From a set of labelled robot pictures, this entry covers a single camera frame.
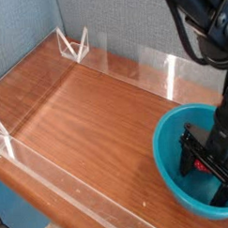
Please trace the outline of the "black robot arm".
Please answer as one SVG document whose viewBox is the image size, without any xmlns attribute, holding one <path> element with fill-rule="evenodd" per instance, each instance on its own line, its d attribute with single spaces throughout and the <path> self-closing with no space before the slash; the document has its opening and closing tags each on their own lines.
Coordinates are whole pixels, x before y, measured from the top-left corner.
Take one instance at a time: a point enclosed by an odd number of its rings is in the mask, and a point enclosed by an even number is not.
<svg viewBox="0 0 228 228">
<path fill-rule="evenodd" d="M 227 71 L 223 98 L 210 131 L 187 122 L 180 143 L 180 173 L 192 169 L 213 174 L 220 186 L 210 204 L 228 202 L 228 0 L 165 0 L 180 41 L 195 63 Z"/>
</svg>

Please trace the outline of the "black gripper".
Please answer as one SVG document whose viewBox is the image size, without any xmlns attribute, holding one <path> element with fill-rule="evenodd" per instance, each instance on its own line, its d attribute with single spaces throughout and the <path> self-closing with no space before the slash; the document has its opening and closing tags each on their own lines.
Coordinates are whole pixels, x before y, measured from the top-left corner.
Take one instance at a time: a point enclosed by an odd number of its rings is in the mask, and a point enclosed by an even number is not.
<svg viewBox="0 0 228 228">
<path fill-rule="evenodd" d="M 180 137 L 181 160 L 179 171 L 186 176 L 194 168 L 194 163 L 199 160 L 220 182 L 210 204 L 223 207 L 228 202 L 228 169 L 225 165 L 213 157 L 205 148 L 206 138 L 209 133 L 187 122 L 184 124 L 184 132 Z"/>
</svg>

